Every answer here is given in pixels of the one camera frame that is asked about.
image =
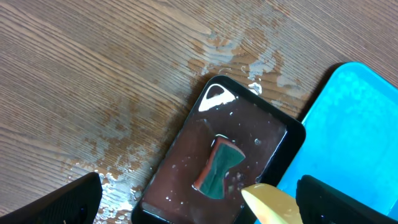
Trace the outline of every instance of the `yellow object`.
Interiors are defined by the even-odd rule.
[[[291,196],[269,184],[242,189],[250,209],[262,224],[302,224],[299,207]]]

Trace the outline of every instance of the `black plastic container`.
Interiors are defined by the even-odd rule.
[[[223,180],[224,184],[229,181],[233,189],[225,193],[224,201],[200,198],[200,193],[190,189],[192,186],[189,185],[201,172],[198,167],[206,164],[206,155],[212,150],[209,142],[220,135],[230,139],[247,154],[246,163],[230,169],[226,180]],[[204,87],[142,199],[134,207],[132,223],[253,224],[256,218],[243,199],[238,198],[241,197],[239,190],[256,182],[276,186],[304,139],[305,130],[301,123],[236,81],[221,75],[213,77]],[[241,173],[247,178],[239,182]],[[165,192],[171,192],[170,198]],[[233,211],[232,216],[220,212],[223,211],[222,206],[226,207],[226,211]],[[170,217],[172,221],[167,221],[165,217]]]

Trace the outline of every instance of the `wooden table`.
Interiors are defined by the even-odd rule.
[[[215,74],[292,116],[338,62],[398,86],[396,0],[0,5],[0,215],[95,170],[96,223],[126,223]]]

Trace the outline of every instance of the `green sponge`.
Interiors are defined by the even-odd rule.
[[[225,175],[244,158],[243,152],[237,146],[225,138],[218,137],[205,168],[193,184],[194,188],[209,198],[224,198]]]

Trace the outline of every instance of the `wooden tabletop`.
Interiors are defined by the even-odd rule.
[[[333,64],[398,86],[396,0],[2,0],[0,216],[96,171],[127,223],[206,81],[298,116]]]

